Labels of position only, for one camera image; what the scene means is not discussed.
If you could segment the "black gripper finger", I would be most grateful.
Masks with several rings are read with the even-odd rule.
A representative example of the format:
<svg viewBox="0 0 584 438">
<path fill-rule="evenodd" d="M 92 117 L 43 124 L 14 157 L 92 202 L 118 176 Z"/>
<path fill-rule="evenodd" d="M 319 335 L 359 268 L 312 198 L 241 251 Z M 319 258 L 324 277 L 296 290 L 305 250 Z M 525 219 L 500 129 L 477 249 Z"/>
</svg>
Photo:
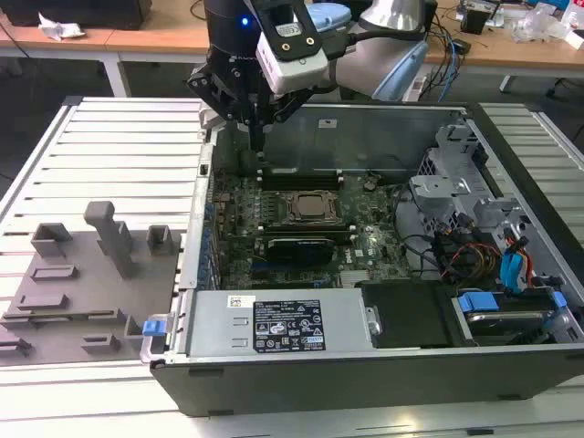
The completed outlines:
<svg viewBox="0 0 584 438">
<path fill-rule="evenodd" d="M 258 153 L 264 154 L 266 143 L 265 130 L 275 123 L 289 119 L 313 95 L 315 89 L 292 91 L 277 98 L 270 90 L 258 95 Z"/>
<path fill-rule="evenodd" d="M 223 120 L 242 124 L 250 149 L 258 154 L 259 121 L 246 80 L 242 67 L 228 67 L 223 78 L 210 67 L 201 67 L 193 71 L 187 85 Z"/>
</svg>

